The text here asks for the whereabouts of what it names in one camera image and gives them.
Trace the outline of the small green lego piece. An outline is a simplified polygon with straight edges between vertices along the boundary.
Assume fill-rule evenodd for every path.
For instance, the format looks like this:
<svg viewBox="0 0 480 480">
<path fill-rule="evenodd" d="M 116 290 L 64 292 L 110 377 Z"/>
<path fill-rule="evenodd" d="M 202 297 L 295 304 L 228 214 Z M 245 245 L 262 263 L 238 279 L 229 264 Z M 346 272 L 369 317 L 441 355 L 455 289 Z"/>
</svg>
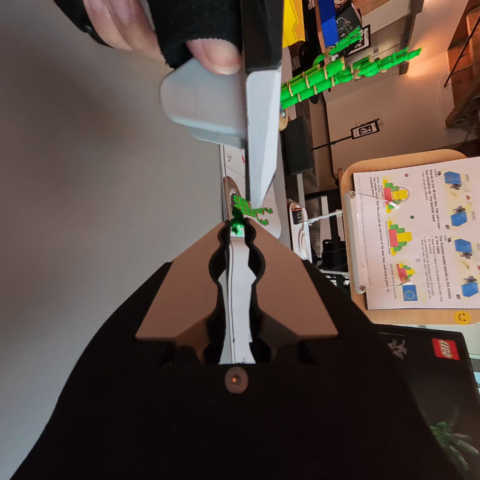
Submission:
<svg viewBox="0 0 480 480">
<path fill-rule="evenodd" d="M 244 238 L 245 224 L 244 224 L 244 215 L 240 208 L 237 206 L 232 207 L 231 213 L 231 237 Z"/>
</svg>

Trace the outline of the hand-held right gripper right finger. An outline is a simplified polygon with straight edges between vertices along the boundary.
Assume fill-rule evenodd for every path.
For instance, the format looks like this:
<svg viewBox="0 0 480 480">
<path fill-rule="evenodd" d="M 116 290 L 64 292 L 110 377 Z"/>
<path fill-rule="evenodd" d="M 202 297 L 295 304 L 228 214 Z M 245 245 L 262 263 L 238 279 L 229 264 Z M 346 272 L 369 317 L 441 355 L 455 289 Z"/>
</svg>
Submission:
<svg viewBox="0 0 480 480">
<path fill-rule="evenodd" d="M 250 351 L 269 363 L 282 347 L 330 340 L 339 333 L 307 266 L 264 227 L 244 223 L 248 267 L 254 274 L 249 304 Z"/>
</svg>

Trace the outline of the white flat device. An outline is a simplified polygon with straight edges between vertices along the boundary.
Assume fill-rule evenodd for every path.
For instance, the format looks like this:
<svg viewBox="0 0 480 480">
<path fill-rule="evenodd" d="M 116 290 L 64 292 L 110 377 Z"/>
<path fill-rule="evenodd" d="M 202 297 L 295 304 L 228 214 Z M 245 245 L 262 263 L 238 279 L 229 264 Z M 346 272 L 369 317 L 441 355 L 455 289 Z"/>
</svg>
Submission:
<svg viewBox="0 0 480 480">
<path fill-rule="evenodd" d="M 306 209 L 290 201 L 288 216 L 292 250 L 301 257 L 302 260 L 308 260 L 311 263 L 313 259 Z"/>
</svg>

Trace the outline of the lego instruction booklet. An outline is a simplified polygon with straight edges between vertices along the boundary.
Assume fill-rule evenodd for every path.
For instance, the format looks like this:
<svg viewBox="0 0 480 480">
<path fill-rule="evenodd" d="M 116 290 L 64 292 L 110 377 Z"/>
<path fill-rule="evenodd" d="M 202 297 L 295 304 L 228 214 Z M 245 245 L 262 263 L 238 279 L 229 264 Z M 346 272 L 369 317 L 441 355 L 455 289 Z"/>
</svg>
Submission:
<svg viewBox="0 0 480 480">
<path fill-rule="evenodd" d="M 273 186 L 270 186 L 260 208 L 252 209 L 246 201 L 245 153 L 243 149 L 219 146 L 222 175 L 222 207 L 226 220 L 232 219 L 237 207 L 244 218 L 279 238 L 281 224 Z M 227 268 L 227 306 L 232 363 L 255 363 L 250 349 L 250 299 L 255 275 L 248 266 L 249 249 L 244 240 L 244 228 L 231 232 Z"/>
</svg>

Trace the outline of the wooden shelf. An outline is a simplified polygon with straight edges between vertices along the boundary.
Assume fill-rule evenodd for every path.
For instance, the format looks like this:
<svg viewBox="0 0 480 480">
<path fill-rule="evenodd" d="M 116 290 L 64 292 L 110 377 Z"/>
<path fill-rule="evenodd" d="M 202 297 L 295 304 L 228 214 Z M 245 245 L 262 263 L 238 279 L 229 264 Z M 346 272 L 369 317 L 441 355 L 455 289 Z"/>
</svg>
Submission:
<svg viewBox="0 0 480 480">
<path fill-rule="evenodd" d="M 453 107 L 446 128 L 460 128 L 479 118 L 480 2 L 469 0 L 447 50 L 449 74 L 443 84 Z"/>
</svg>

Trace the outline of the black rectangular box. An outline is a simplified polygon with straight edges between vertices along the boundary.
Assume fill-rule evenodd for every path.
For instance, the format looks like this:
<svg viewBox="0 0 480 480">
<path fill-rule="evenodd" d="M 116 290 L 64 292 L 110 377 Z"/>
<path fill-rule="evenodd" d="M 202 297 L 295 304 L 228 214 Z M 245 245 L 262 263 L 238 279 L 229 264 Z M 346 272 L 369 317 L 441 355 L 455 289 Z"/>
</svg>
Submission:
<svg viewBox="0 0 480 480">
<path fill-rule="evenodd" d="M 282 156 L 287 175 L 298 175 L 314 168 L 314 158 L 308 141 L 305 117 L 287 123 L 280 132 Z"/>
</svg>

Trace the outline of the green bamboo lego model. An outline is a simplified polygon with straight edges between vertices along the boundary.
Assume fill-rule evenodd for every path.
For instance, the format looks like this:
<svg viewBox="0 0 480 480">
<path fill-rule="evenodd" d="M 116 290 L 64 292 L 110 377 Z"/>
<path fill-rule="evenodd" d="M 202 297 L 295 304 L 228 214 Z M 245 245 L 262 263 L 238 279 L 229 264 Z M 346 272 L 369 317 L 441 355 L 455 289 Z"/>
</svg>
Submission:
<svg viewBox="0 0 480 480">
<path fill-rule="evenodd" d="M 345 57 L 330 54 L 334 47 L 335 45 L 327 47 L 325 53 L 315 58 L 309 69 L 282 84 L 280 113 L 339 84 L 386 73 L 401 63 L 408 63 L 422 52 L 421 48 L 411 51 L 406 47 L 384 58 L 373 60 L 367 56 L 347 64 Z"/>
</svg>

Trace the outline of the wooden board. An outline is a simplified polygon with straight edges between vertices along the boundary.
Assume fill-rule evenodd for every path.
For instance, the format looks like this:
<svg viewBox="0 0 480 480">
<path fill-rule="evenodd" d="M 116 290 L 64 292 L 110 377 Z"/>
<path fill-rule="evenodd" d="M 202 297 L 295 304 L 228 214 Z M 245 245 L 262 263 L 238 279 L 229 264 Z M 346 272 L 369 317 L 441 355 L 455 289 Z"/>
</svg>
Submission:
<svg viewBox="0 0 480 480">
<path fill-rule="evenodd" d="M 409 153 L 384 158 L 368 159 L 354 163 L 343 174 L 340 180 L 340 194 L 342 211 L 344 207 L 344 195 L 347 191 L 354 191 L 353 174 L 368 173 L 373 171 L 387 170 L 393 167 L 399 168 L 423 166 L 430 163 L 442 163 L 465 159 L 466 156 L 453 149 L 437 149 L 419 153 Z M 455 325 L 454 314 L 457 311 L 467 311 L 470 313 L 473 324 L 479 323 L 479 309 L 390 309 L 390 310 L 370 310 L 367 309 L 366 293 L 359 295 L 355 292 L 350 280 L 350 295 L 353 303 L 367 315 L 370 321 L 383 325 L 428 325 L 443 326 Z"/>
</svg>

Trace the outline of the person's left hand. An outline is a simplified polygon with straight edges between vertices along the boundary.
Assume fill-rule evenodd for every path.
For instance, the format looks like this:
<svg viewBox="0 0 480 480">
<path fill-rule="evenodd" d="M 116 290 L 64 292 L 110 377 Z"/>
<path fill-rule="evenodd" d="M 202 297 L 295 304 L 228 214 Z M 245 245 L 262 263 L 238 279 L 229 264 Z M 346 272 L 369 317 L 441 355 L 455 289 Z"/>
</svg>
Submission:
<svg viewBox="0 0 480 480">
<path fill-rule="evenodd" d="M 99 37 L 114 49 L 141 53 L 163 60 L 157 36 L 146 11 L 137 0 L 84 0 L 87 16 Z M 192 39 L 186 42 L 193 57 L 217 75 L 237 73 L 243 66 L 238 48 L 216 38 Z"/>
</svg>

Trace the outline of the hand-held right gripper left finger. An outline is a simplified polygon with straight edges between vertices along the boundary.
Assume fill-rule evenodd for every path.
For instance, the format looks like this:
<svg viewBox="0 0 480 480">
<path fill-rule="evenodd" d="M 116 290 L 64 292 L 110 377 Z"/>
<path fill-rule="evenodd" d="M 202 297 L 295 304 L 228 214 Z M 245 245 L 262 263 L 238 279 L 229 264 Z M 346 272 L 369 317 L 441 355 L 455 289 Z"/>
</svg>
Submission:
<svg viewBox="0 0 480 480">
<path fill-rule="evenodd" d="M 231 223 L 216 225 L 169 265 L 135 338 L 192 348 L 206 363 L 219 363 L 227 320 L 219 281 L 227 270 Z"/>
</svg>

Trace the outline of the black framed picture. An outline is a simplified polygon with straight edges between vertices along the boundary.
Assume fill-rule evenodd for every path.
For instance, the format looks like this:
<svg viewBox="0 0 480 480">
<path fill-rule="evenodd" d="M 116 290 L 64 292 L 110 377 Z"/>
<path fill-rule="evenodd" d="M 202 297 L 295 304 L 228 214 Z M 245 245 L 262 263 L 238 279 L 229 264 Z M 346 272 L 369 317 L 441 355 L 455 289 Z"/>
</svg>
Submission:
<svg viewBox="0 0 480 480">
<path fill-rule="evenodd" d="M 349 57 L 371 46 L 371 26 L 358 26 L 352 30 L 347 36 L 339 40 L 338 43 L 330 50 L 330 54 L 335 56 Z"/>
</svg>

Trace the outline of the blue box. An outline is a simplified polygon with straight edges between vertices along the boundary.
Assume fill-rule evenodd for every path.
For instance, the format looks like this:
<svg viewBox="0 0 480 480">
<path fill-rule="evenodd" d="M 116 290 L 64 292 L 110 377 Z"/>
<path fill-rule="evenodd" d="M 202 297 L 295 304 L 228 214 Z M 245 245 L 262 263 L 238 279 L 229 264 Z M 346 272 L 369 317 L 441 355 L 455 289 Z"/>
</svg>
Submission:
<svg viewBox="0 0 480 480">
<path fill-rule="evenodd" d="M 326 47 L 333 47 L 339 41 L 334 0 L 319 0 L 321 31 Z"/>
</svg>

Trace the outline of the printed tag sign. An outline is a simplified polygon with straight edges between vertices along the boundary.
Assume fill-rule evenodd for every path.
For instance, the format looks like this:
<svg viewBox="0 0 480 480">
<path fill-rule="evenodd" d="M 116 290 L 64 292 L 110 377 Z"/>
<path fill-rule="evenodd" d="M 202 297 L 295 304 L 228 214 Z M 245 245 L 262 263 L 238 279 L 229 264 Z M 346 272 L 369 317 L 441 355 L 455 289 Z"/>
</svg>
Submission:
<svg viewBox="0 0 480 480">
<path fill-rule="evenodd" d="M 380 127 L 379 127 L 379 121 L 380 118 L 376 118 L 374 120 L 371 120 L 369 122 L 363 123 L 361 125 L 358 125 L 350 130 L 351 132 L 351 138 L 353 140 L 364 138 L 369 135 L 374 135 L 378 132 L 380 132 Z"/>
</svg>

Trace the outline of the black lego box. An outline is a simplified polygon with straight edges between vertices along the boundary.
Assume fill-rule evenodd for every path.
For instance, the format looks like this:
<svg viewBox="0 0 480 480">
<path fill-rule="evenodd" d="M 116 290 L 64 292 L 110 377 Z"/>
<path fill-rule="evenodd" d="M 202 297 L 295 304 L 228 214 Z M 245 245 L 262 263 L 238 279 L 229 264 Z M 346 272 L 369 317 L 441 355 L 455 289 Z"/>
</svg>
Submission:
<svg viewBox="0 0 480 480">
<path fill-rule="evenodd" d="M 462 479 L 480 478 L 479 375 L 460 332 L 374 324 Z"/>
</svg>

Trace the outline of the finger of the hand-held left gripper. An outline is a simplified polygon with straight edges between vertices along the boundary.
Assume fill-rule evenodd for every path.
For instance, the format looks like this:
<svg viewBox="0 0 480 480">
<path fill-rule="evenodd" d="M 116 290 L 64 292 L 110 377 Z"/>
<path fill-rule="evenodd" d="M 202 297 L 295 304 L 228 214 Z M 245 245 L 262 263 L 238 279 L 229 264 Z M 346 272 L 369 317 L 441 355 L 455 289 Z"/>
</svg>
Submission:
<svg viewBox="0 0 480 480">
<path fill-rule="evenodd" d="M 247 76 L 249 202 L 261 207 L 277 169 L 281 68 Z"/>
</svg>

